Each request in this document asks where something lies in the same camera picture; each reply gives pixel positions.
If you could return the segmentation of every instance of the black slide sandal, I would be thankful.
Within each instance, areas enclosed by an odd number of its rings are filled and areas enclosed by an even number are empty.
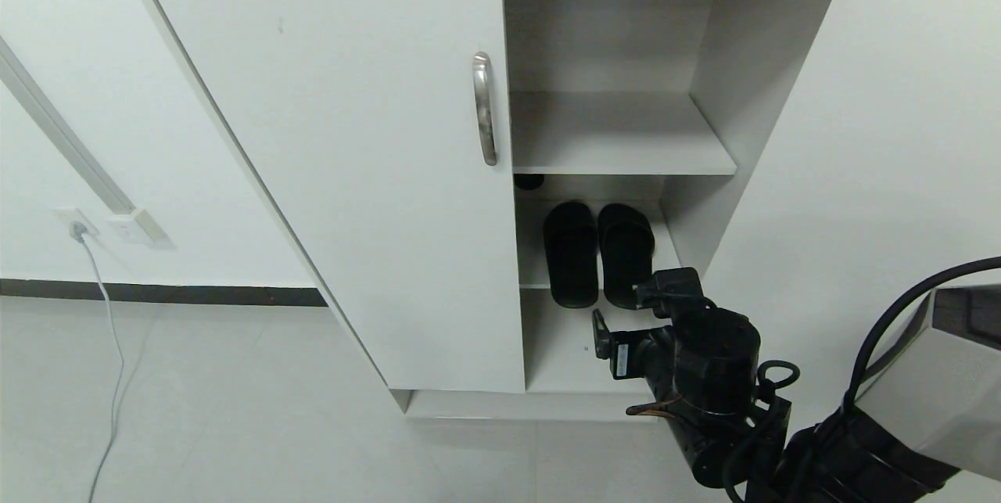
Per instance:
[[[598,228],[590,207],[564,202],[543,225],[550,292],[564,308],[590,308],[598,302]]]
[[[650,220],[622,203],[610,203],[598,214],[598,234],[605,268],[605,298],[613,306],[636,310],[633,287],[653,276],[654,231]]]

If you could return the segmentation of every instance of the open cabinet door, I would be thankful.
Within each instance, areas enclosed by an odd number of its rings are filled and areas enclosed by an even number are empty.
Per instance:
[[[1001,0],[832,0],[707,294],[804,366],[821,418],[900,294],[998,254]]]
[[[524,392],[502,0],[157,1],[387,385]]]

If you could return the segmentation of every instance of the cabinet shelf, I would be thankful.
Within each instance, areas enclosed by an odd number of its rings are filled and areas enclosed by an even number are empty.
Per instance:
[[[523,174],[733,174],[737,165],[687,94],[513,92]]]
[[[596,308],[602,311],[613,331],[667,325],[655,318],[650,310],[634,312],[616,308],[604,296],[594,308],[570,310],[557,305],[547,291],[523,290],[529,393],[650,395],[646,381],[615,380],[609,362],[595,357],[591,311]]]
[[[554,200],[519,200],[516,207],[518,225],[518,267],[519,283],[522,289],[549,290],[550,273],[546,264],[546,245],[543,241],[543,224],[549,212],[559,205]],[[610,201],[585,200],[591,206],[596,218],[598,213]],[[650,219],[650,228],[654,231],[657,246],[654,249],[654,269],[677,269],[681,267],[675,245],[668,232],[668,224],[656,202],[620,201],[636,207]],[[605,272],[602,268],[602,258],[598,256],[598,286],[605,286]]]

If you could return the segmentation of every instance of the power cord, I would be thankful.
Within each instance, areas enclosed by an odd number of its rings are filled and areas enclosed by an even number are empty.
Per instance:
[[[101,273],[97,270],[97,261],[94,260],[94,254],[90,252],[90,246],[87,245],[87,241],[83,238],[84,235],[89,233],[87,226],[79,221],[74,221],[70,224],[69,235],[73,240],[83,245],[83,249],[87,252],[87,258],[90,259],[90,266],[94,269],[94,279],[97,280],[97,286],[101,289],[101,296],[104,297],[104,307],[107,308],[108,327],[111,328],[111,338],[114,339],[115,351],[118,352],[118,380],[115,382],[115,391],[111,396],[111,434],[108,436],[108,446],[105,447],[104,454],[101,456],[101,463],[97,464],[94,479],[90,482],[90,495],[87,497],[87,502],[93,503],[94,491],[97,489],[97,480],[101,477],[104,461],[107,460],[108,453],[111,452],[111,446],[115,443],[115,437],[118,436],[118,412],[115,406],[118,403],[118,388],[121,386],[122,375],[125,373],[125,357],[122,356],[122,348],[118,344],[118,333],[115,332],[115,319],[111,314],[111,299],[108,298],[108,291],[104,288]]]

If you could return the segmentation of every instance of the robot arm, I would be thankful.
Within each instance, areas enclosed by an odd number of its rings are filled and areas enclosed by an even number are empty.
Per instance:
[[[791,404],[776,392],[799,369],[758,366],[758,331],[705,298],[694,269],[637,287],[641,307],[671,325],[613,332],[596,310],[595,353],[612,378],[647,381],[654,403],[627,413],[665,418],[695,479],[731,501],[744,501],[734,486],[746,481],[746,503],[912,503],[961,469],[1001,481],[1001,293],[936,290],[996,268],[1001,258],[957,267],[901,297],[867,338],[841,409],[788,447]],[[870,366],[883,333],[922,297]],[[773,382],[777,368],[792,374]]]

